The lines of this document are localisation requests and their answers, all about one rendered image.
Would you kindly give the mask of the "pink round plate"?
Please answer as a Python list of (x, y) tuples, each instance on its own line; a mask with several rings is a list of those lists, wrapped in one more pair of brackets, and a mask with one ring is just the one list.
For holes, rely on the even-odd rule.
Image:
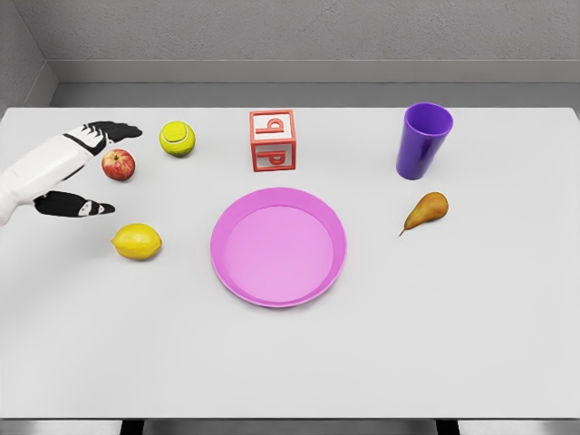
[(210, 239), (212, 266), (232, 294), (287, 308), (325, 293), (342, 272), (347, 238), (341, 219), (318, 197), (264, 188), (233, 202)]

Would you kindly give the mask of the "brown pear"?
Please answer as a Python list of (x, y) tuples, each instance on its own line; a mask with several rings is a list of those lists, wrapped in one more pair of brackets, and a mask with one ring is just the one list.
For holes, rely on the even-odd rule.
[(406, 217), (403, 229), (399, 236), (401, 236), (405, 231), (418, 227), (423, 223), (445, 217), (448, 211), (449, 202), (442, 193), (430, 192), (426, 194)]

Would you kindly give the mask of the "purple cup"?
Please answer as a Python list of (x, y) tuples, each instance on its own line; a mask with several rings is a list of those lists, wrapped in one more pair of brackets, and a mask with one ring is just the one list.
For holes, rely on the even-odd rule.
[(451, 113), (432, 102), (412, 104), (404, 112), (396, 161), (400, 176), (421, 179), (429, 169), (454, 124)]

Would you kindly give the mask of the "red letter block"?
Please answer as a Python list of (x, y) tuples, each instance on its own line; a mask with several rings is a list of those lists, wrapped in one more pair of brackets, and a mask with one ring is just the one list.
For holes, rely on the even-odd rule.
[(251, 111), (249, 126), (254, 172), (295, 169), (296, 134), (293, 110)]

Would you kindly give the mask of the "yellow-green tennis ball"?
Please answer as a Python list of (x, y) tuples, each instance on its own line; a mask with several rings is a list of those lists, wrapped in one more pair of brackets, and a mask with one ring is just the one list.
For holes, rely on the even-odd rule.
[(183, 158), (193, 151), (196, 135), (184, 121), (166, 123), (159, 132), (159, 144), (170, 156)]

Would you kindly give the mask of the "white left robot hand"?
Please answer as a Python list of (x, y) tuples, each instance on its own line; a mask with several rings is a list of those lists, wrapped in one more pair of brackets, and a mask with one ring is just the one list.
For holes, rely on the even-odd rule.
[(108, 145), (138, 138), (141, 134), (138, 127), (127, 123), (94, 121), (51, 137), (7, 168), (14, 173), (17, 208), (32, 205), (42, 215), (63, 218), (113, 213), (115, 207), (111, 204), (55, 188), (83, 169)]

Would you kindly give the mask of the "red apple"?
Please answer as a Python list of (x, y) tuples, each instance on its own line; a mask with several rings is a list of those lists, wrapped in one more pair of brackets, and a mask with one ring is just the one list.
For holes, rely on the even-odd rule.
[(136, 164), (132, 155), (122, 149), (107, 151), (101, 159), (103, 173), (116, 181), (129, 180), (135, 172)]

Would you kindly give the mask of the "yellow lemon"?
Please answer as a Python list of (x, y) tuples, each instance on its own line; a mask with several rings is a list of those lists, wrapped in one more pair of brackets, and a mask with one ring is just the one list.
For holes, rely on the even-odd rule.
[(111, 243), (120, 256), (141, 261), (158, 253), (162, 239), (153, 227), (134, 223), (121, 227)]

